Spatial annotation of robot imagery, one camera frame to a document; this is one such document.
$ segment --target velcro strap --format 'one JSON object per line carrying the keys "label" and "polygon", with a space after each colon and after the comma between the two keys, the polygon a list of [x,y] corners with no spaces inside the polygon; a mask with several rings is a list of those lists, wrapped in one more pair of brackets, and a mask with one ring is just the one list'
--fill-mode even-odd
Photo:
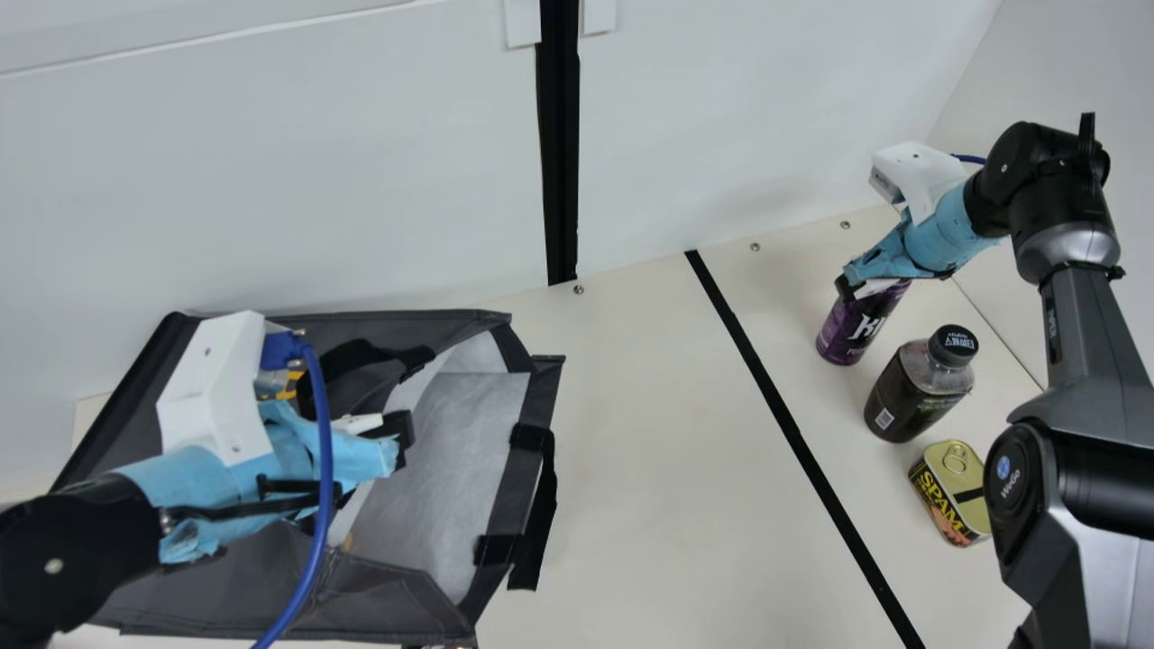
{"label": "velcro strap", "polygon": [[473,562],[478,566],[512,564],[509,590],[537,590],[541,564],[545,561],[545,546],[557,510],[557,473],[554,465],[556,439],[548,428],[517,424],[509,437],[509,446],[541,455],[541,475],[537,482],[537,493],[529,510],[525,532],[478,538]]}

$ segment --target purple bottle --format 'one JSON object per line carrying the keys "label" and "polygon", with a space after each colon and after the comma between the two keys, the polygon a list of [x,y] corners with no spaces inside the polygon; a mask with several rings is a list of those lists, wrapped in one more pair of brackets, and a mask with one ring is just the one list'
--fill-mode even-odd
{"label": "purple bottle", "polygon": [[865,348],[882,330],[885,319],[909,289],[909,279],[899,279],[886,290],[853,301],[838,298],[817,334],[817,353],[835,365],[861,360]]}

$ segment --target can pull tab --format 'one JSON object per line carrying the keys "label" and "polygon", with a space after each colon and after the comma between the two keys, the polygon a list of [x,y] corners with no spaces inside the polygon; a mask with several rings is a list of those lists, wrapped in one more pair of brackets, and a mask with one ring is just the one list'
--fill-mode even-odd
{"label": "can pull tab", "polygon": [[942,456],[942,465],[960,476],[966,472],[967,455],[966,447],[960,443],[950,445]]}

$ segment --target black bottle cap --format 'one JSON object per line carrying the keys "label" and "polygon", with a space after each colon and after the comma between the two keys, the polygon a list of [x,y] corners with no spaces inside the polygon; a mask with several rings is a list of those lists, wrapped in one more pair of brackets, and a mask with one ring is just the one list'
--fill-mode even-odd
{"label": "black bottle cap", "polygon": [[946,324],[930,337],[930,356],[950,367],[965,367],[977,353],[977,337],[965,327]]}

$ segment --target white bracket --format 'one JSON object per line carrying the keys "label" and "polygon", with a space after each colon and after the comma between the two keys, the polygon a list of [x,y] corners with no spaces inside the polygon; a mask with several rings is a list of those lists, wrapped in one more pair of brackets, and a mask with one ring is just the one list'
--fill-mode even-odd
{"label": "white bracket", "polygon": [[253,388],[264,333],[264,316],[252,311],[196,326],[156,402],[165,453],[200,446],[226,467],[272,453]]}
{"label": "white bracket", "polygon": [[891,203],[904,199],[914,225],[919,225],[934,215],[942,196],[967,177],[961,161],[950,154],[921,142],[905,142],[874,154],[870,185]]}
{"label": "white bracket", "polygon": [[505,45],[510,50],[541,42],[540,0],[504,0]]}
{"label": "white bracket", "polygon": [[593,36],[617,29],[617,0],[583,0],[582,33]]}

